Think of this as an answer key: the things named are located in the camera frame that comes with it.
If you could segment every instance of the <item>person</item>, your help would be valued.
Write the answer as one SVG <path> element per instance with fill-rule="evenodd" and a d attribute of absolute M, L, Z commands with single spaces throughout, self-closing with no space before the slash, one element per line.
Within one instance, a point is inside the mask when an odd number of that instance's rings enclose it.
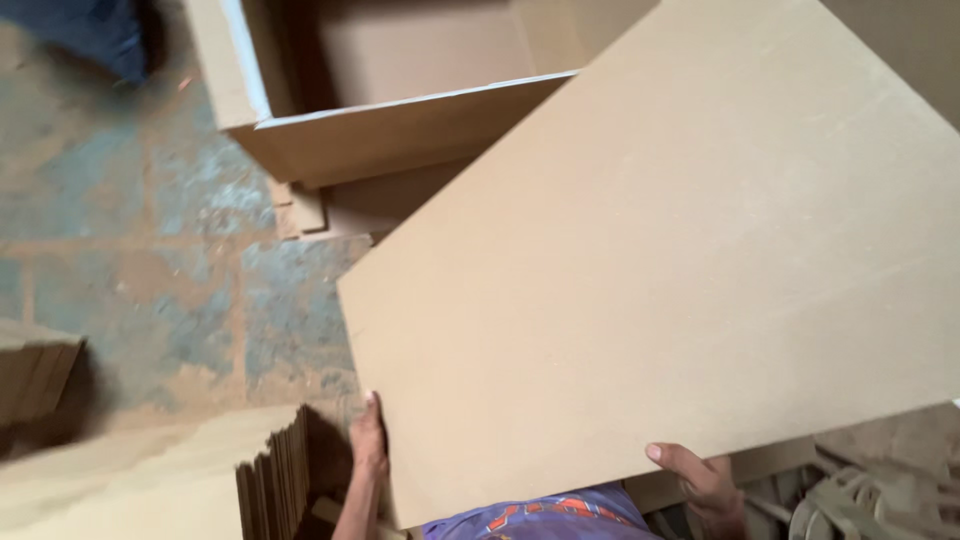
<path fill-rule="evenodd" d="M 353 473 L 333 540 L 373 539 L 380 489 L 390 470 L 380 418 L 380 401 L 367 407 L 350 426 Z M 730 459 L 703 460 L 678 444 L 653 443 L 647 456 L 679 477 L 690 508 L 712 540 L 747 538 L 743 492 L 733 485 Z M 525 503 L 477 508 L 422 527 L 424 540 L 591 538 L 656 540 L 618 483 L 580 489 Z"/>

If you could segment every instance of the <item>purple shirt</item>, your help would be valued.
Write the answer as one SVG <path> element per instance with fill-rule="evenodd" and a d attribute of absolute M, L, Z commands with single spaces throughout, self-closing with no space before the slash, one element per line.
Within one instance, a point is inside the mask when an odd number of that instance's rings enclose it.
<path fill-rule="evenodd" d="M 424 540 L 660 540 L 618 483 L 500 503 L 423 526 Z"/>

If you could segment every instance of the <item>concrete floor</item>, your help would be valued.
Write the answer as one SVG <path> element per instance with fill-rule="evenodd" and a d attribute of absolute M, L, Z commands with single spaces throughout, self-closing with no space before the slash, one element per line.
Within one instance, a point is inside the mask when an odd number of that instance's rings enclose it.
<path fill-rule="evenodd" d="M 168 59 L 137 89 L 0 23 L 0 316 L 89 336 L 95 430 L 296 401 L 343 423 L 334 283 L 368 243 L 275 241 L 264 172 L 160 8 Z"/>

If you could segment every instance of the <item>hand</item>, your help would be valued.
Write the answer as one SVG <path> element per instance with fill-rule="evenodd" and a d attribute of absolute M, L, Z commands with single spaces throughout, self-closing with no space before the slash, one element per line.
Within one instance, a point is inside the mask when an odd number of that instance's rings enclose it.
<path fill-rule="evenodd" d="M 380 397 L 367 394 L 367 408 L 350 424 L 350 446 L 353 447 L 353 470 L 385 477 L 390 470 L 386 437 L 380 418 Z"/>
<path fill-rule="evenodd" d="M 647 457 L 680 477 L 690 508 L 707 521 L 742 519 L 743 492 L 733 485 L 730 458 L 701 459 L 679 444 L 647 445 Z"/>

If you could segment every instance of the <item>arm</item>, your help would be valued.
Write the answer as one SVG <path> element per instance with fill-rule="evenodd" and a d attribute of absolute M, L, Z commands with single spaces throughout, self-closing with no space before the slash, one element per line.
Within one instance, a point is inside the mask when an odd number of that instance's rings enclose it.
<path fill-rule="evenodd" d="M 647 457 L 680 477 L 690 509 L 709 540 L 748 540 L 743 492 L 733 485 L 730 458 L 701 459 L 679 444 L 647 446 Z"/>
<path fill-rule="evenodd" d="M 373 392 L 367 395 L 367 410 L 350 426 L 350 445 L 353 475 L 331 540 L 373 540 L 380 487 L 390 468 L 380 420 L 380 400 Z"/>

